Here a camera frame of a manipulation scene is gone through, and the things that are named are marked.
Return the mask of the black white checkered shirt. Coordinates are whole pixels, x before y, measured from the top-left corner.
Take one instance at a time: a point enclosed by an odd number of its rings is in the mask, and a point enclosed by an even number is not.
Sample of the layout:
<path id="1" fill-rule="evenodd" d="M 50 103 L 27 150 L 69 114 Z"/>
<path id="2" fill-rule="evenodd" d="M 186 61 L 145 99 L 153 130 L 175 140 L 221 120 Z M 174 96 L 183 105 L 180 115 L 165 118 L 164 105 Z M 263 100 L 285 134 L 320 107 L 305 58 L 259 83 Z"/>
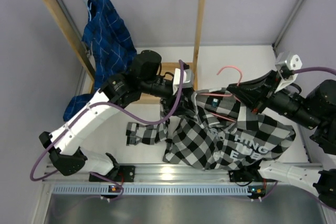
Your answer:
<path id="1" fill-rule="evenodd" d="M 169 134 L 169 121 L 158 125 L 128 123 L 127 145 L 166 142 L 162 160 L 196 169 L 240 170 L 258 161 L 276 160 L 296 137 L 291 125 L 254 114 L 225 88 L 187 95 L 191 108 Z"/>

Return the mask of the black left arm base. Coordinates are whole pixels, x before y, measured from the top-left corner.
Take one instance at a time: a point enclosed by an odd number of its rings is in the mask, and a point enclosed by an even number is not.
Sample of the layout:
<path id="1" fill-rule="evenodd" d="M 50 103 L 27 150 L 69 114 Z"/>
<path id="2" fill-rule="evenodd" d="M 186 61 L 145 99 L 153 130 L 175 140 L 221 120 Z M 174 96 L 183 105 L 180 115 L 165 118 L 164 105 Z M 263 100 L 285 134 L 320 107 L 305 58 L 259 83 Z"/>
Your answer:
<path id="1" fill-rule="evenodd" d="M 133 165 L 121 165 L 117 172 L 111 172 L 104 176 L 117 183 L 134 182 L 135 166 Z"/>

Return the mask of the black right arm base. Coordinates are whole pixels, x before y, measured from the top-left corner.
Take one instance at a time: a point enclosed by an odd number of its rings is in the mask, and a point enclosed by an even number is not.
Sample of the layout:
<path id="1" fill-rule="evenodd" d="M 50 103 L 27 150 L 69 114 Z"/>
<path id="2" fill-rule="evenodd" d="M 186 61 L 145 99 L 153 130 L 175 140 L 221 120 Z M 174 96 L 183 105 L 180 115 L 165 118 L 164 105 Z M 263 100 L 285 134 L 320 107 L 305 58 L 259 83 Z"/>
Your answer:
<path id="1" fill-rule="evenodd" d="M 257 170 L 254 169 L 231 170 L 228 174 L 230 182 L 263 182 L 264 180 Z"/>

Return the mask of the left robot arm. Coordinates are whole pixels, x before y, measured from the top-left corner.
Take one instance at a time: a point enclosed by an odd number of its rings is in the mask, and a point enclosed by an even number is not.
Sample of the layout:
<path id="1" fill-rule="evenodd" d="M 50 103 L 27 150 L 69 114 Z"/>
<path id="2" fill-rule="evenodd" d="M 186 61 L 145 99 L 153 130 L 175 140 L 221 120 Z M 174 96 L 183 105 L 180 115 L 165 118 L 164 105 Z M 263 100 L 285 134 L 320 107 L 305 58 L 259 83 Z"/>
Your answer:
<path id="1" fill-rule="evenodd" d="M 167 120 L 176 111 L 183 89 L 192 88 L 194 72 L 183 61 L 175 68 L 173 78 L 159 74 L 162 57 L 155 51 L 144 50 L 133 58 L 126 72 L 111 75 L 74 117 L 59 129 L 42 132 L 40 142 L 56 171 L 64 176 L 77 172 L 97 173 L 106 181 L 114 181 L 119 164 L 109 153 L 99 154 L 81 147 L 81 143 L 107 119 L 118 112 L 130 115 L 125 108 L 142 94 L 168 101 Z"/>

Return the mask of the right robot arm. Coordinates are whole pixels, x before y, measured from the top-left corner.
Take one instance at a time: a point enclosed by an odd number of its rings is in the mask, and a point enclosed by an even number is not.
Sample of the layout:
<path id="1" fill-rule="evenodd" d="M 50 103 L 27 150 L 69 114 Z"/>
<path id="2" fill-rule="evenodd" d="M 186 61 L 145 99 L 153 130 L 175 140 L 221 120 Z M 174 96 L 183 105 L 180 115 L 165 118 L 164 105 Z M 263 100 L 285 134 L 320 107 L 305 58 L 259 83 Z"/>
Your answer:
<path id="1" fill-rule="evenodd" d="M 280 88 L 282 75 L 274 70 L 240 84 L 230 84 L 232 93 L 254 114 L 269 108 L 291 121 L 314 130 L 310 139 L 323 152 L 335 155 L 335 80 L 325 80 L 306 98 Z M 335 209 L 335 169 L 308 170 L 275 161 L 252 162 L 244 168 L 250 180 L 277 180 L 301 188 L 329 208 Z"/>

